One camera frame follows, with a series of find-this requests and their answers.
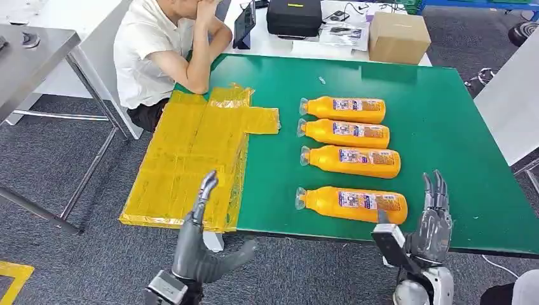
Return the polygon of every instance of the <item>gray metal table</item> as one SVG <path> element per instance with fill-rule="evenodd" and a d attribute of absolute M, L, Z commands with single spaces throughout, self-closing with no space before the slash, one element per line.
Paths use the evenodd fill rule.
<path fill-rule="evenodd" d="M 37 34 L 40 42 L 33 48 L 24 48 L 22 32 Z M 100 163 L 105 151 L 109 147 L 116 132 L 127 139 L 109 108 L 100 98 L 94 86 L 81 70 L 71 51 L 81 42 L 74 30 L 44 29 L 37 27 L 22 27 L 17 25 L 0 25 L 0 36 L 4 36 L 8 45 L 0 50 L 0 124 L 11 114 L 19 113 L 30 116 L 47 116 L 62 119 L 78 119 L 90 121 L 109 121 L 112 124 L 107 139 L 94 157 L 90 167 L 84 174 L 71 199 L 60 215 L 55 215 L 43 207 L 31 202 L 7 187 L 0 185 L 0 196 L 10 200 L 28 211 L 50 221 L 52 224 L 77 234 L 79 228 L 67 222 L 73 206 L 77 202 L 90 177 Z M 93 99 L 97 102 L 105 116 L 88 116 L 80 114 L 57 114 L 37 111 L 18 111 L 17 107 L 30 95 L 45 79 L 45 77 L 63 60 L 71 66 Z"/>

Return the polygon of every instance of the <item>black shorts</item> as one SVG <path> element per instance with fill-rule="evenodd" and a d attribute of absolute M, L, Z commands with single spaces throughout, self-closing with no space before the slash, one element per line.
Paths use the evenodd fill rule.
<path fill-rule="evenodd" d="M 131 118 L 133 124 L 153 133 L 157 127 L 159 119 L 161 118 L 163 108 L 167 103 L 168 98 L 164 98 L 157 104 L 149 107 L 141 104 L 135 109 L 127 109 L 127 114 Z"/>
<path fill-rule="evenodd" d="M 515 283 L 488 288 L 481 296 L 480 305 L 511 305 Z"/>

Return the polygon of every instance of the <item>bottle cap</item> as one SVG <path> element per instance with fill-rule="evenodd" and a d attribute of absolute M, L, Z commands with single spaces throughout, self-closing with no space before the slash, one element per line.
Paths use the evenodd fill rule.
<path fill-rule="evenodd" d="M 302 97 L 301 100 L 299 100 L 299 115 L 304 116 L 307 114 L 307 103 L 309 100 L 307 98 Z"/>
<path fill-rule="evenodd" d="M 303 137 L 307 129 L 307 121 L 304 119 L 299 119 L 297 122 L 297 137 Z"/>
<path fill-rule="evenodd" d="M 307 191 L 304 188 L 299 187 L 296 190 L 296 210 L 301 210 L 305 208 L 305 197 L 307 196 Z"/>
<path fill-rule="evenodd" d="M 299 164 L 301 166 L 309 165 L 310 151 L 307 146 L 301 147 L 301 155 L 299 156 Z"/>

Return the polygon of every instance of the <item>human hand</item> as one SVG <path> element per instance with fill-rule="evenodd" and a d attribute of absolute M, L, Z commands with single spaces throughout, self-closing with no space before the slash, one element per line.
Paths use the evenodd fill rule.
<path fill-rule="evenodd" d="M 215 16 L 215 10 L 219 2 L 219 0 L 199 1 L 196 8 L 196 19 L 208 25 Z"/>

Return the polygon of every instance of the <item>white t-shirt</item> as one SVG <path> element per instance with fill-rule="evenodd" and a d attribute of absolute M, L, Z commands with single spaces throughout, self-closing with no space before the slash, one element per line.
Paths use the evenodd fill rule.
<path fill-rule="evenodd" d="M 121 105 L 129 109 L 152 106 L 170 96 L 174 80 L 147 56 L 173 50 L 187 56 L 193 45 L 194 20 L 174 25 L 156 0 L 133 0 L 116 34 L 114 65 Z"/>

